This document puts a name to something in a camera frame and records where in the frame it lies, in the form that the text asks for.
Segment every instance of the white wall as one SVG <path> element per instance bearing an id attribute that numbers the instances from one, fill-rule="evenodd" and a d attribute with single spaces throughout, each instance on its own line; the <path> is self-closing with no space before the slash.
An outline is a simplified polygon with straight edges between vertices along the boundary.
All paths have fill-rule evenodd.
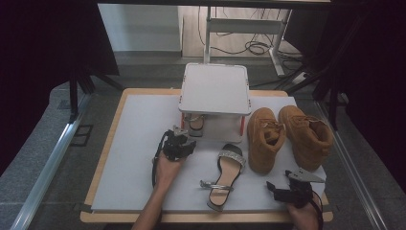
<path id="1" fill-rule="evenodd" d="M 181 51 L 177 6 L 99 4 L 113 51 Z"/>

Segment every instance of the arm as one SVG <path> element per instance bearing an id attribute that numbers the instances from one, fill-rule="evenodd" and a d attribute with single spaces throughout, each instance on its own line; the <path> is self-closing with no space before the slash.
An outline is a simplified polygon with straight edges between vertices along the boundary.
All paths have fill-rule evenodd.
<path id="1" fill-rule="evenodd" d="M 149 197 L 144 210 L 132 226 L 132 230 L 152 229 L 155 226 L 170 185 L 176 178 L 176 175 L 178 175 L 185 160 L 186 158 L 182 158 L 178 161 L 172 162 L 169 161 L 162 152 L 159 154 L 155 187 L 153 188 L 152 194 Z"/>
<path id="2" fill-rule="evenodd" d="M 313 200 L 319 206 L 319 198 L 313 193 Z M 292 217 L 293 224 L 299 230 L 318 230 L 319 223 L 317 219 L 317 212 L 314 207 L 307 203 L 305 207 L 297 209 L 295 205 L 288 203 L 286 204 L 287 211 L 289 211 L 290 216 Z"/>

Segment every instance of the white tray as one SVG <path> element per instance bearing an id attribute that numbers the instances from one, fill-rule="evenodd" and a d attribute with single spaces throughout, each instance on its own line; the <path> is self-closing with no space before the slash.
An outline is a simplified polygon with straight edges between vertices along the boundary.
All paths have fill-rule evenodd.
<path id="1" fill-rule="evenodd" d="M 139 212 L 151 192 L 151 159 L 155 154 L 163 133 L 173 125 L 179 126 L 181 112 L 177 108 L 179 96 L 130 95 L 117 125 L 101 181 L 96 191 L 92 210 L 105 212 Z M 252 109 L 266 106 L 275 115 L 288 104 L 296 105 L 290 97 L 252 97 Z M 206 202 L 210 190 L 201 189 L 199 181 L 216 181 L 219 177 L 217 156 L 226 143 L 198 141 L 194 153 L 188 157 L 184 167 L 169 191 L 163 209 L 172 212 L 214 212 Z M 248 140 L 244 133 L 237 144 L 248 159 Z M 297 164 L 286 139 L 276 157 L 271 173 L 260 175 L 251 171 L 248 164 L 234 184 L 224 212 L 275 211 L 285 205 L 275 201 L 266 189 L 268 180 L 279 189 L 288 189 L 285 170 L 296 171 Z M 326 179 L 320 167 L 315 175 Z M 314 191 L 322 194 L 325 184 L 312 183 Z"/>

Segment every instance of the small table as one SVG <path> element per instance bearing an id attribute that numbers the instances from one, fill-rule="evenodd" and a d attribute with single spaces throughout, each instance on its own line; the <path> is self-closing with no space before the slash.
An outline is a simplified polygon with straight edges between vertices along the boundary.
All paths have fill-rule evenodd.
<path id="1" fill-rule="evenodd" d="M 116 115 L 114 117 L 112 126 L 108 133 L 106 142 L 104 144 L 101 158 L 96 168 L 95 175 L 91 186 L 89 188 L 87 197 L 84 201 L 85 205 L 92 205 L 97 188 L 101 181 L 102 171 L 106 163 L 113 138 L 116 133 L 117 125 L 119 123 L 121 114 L 123 112 L 124 103 L 129 95 L 180 95 L 179 89 L 126 89 L 122 95 Z M 250 91 L 251 96 L 262 97 L 286 97 L 283 91 Z M 328 205 L 327 197 L 322 195 L 324 205 Z M 326 211 L 323 213 L 325 221 L 332 220 L 332 212 Z M 111 213 L 106 212 L 81 212 L 80 219 L 84 222 L 134 222 L 139 214 L 126 213 L 115 211 Z M 162 222 L 178 222 L 178 223 L 191 223 L 191 222 L 291 222 L 291 218 L 286 211 L 273 211 L 273 212 L 245 212 L 245 213 L 164 213 Z"/>
<path id="2" fill-rule="evenodd" d="M 241 65 L 186 65 L 179 110 L 205 116 L 204 135 L 192 139 L 239 143 L 250 115 L 247 69 Z M 187 122 L 181 122 L 188 128 Z"/>

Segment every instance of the boot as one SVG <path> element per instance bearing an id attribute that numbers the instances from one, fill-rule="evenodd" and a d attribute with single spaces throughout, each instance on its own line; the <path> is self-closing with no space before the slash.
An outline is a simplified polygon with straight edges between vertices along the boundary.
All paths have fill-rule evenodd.
<path id="1" fill-rule="evenodd" d="M 279 121 L 285 124 L 298 166 L 307 171 L 317 170 L 332 146 L 333 135 L 328 125 L 318 118 L 306 116 L 294 105 L 281 109 Z"/>
<path id="2" fill-rule="evenodd" d="M 275 156 L 281 149 L 286 132 L 274 113 L 267 107 L 255 111 L 247 125 L 249 153 L 248 163 L 256 173 L 269 173 L 275 164 Z"/>

